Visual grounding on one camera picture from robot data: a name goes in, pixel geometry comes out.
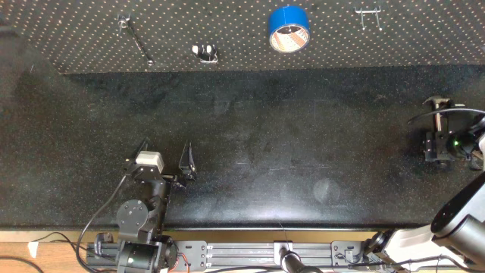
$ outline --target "roll of tape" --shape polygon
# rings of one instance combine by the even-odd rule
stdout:
[[[310,40],[310,24],[303,9],[295,6],[278,8],[270,16],[270,44],[278,52],[303,49]]]

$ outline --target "perforated board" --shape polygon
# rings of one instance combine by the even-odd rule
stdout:
[[[480,1],[175,1],[4,0],[5,19],[60,73],[269,70],[320,67],[485,64],[485,2]],[[311,38],[300,52],[274,51],[268,17],[285,5],[304,8]],[[380,7],[373,14],[354,8]],[[118,36],[130,14],[155,65],[134,40]],[[217,64],[201,64],[192,45],[215,44]]]

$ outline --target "white tag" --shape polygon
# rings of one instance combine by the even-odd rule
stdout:
[[[37,247],[39,247],[39,242],[29,242],[27,244],[27,247],[29,248],[30,255],[32,258],[37,257]]]

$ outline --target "wooden floor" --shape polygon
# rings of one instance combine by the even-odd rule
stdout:
[[[0,232],[0,256],[15,256],[27,259],[37,264],[44,272],[86,272],[77,263],[74,251],[68,243],[48,243],[51,240],[62,239],[58,235],[53,235],[39,243],[37,256],[30,255],[28,242],[44,237],[48,231],[2,231]],[[67,231],[66,234],[72,241],[77,241],[79,232]],[[84,242],[94,241],[96,232],[89,232],[83,238]],[[199,231],[199,232],[171,232],[167,233],[175,240],[205,240],[209,243],[241,243],[241,242],[273,242],[275,240],[285,240],[284,232],[275,231]],[[288,240],[298,243],[329,243],[334,240],[365,240],[374,232],[311,232],[311,231],[288,231]],[[80,250],[81,257],[86,253]],[[0,272],[36,272],[34,268],[17,261],[0,260]]]

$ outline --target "black tabletop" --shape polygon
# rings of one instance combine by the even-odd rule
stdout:
[[[199,179],[172,191],[170,229],[416,226],[478,175],[424,162],[431,119],[406,121],[432,95],[483,108],[483,67],[62,76],[12,58],[0,76],[4,229],[80,228],[144,137],[169,171],[192,141]],[[95,226],[115,228],[137,187],[127,181]]]

